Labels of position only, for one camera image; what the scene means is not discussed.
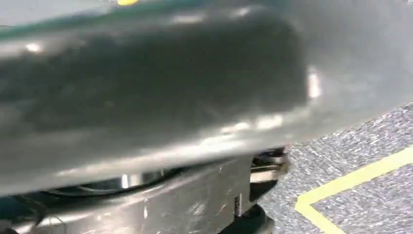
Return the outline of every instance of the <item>floor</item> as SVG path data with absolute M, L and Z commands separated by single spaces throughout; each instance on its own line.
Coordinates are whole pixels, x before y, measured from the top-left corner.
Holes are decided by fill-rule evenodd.
M 413 102 L 350 130 L 294 145 L 289 174 L 261 200 L 276 221 L 275 233 L 322 233 L 294 209 L 298 196 L 409 145 L 413 145 Z M 413 233 L 412 151 L 402 157 L 409 157 L 410 163 L 312 207 L 344 233 Z

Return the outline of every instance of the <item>yellow tape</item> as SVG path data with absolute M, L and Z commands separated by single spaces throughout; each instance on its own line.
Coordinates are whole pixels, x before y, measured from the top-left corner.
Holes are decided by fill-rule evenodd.
M 314 209 L 311 204 L 410 163 L 413 163 L 412 146 L 300 195 L 295 210 L 324 233 L 343 234 L 342 229 Z
M 139 0 L 117 0 L 117 4 L 122 6 L 132 5 L 137 3 Z

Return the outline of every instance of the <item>curved plastic housing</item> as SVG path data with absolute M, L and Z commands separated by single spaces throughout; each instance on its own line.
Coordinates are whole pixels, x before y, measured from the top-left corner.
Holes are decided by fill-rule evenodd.
M 164 1 L 0 32 L 0 194 L 251 154 L 412 99 L 397 1 Z

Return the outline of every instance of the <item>gray carpet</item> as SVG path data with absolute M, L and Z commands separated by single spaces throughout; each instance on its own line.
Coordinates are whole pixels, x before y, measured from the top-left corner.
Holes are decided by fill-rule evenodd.
M 288 175 L 260 204 L 276 234 L 321 233 L 294 210 L 297 197 L 413 143 L 413 102 L 350 130 L 294 145 Z M 413 234 L 413 166 L 401 167 L 313 207 L 348 234 Z

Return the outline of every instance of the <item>yellow line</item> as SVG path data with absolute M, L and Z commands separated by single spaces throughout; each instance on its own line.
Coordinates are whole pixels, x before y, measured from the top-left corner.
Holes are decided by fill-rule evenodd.
M 137 3 L 139 0 L 117 0 L 117 4 L 126 6 L 126 5 L 132 5 L 134 3 Z
M 314 209 L 310 204 L 297 203 L 296 211 L 300 212 L 304 217 L 308 218 L 314 225 L 325 233 L 344 234 L 344 231 L 338 228 L 329 219 L 323 216 L 320 212 Z
M 413 163 L 412 147 L 385 157 L 300 195 L 297 199 L 295 210 L 300 212 L 323 232 L 327 234 L 343 234 L 343 230 L 311 207 L 311 204 L 410 163 Z

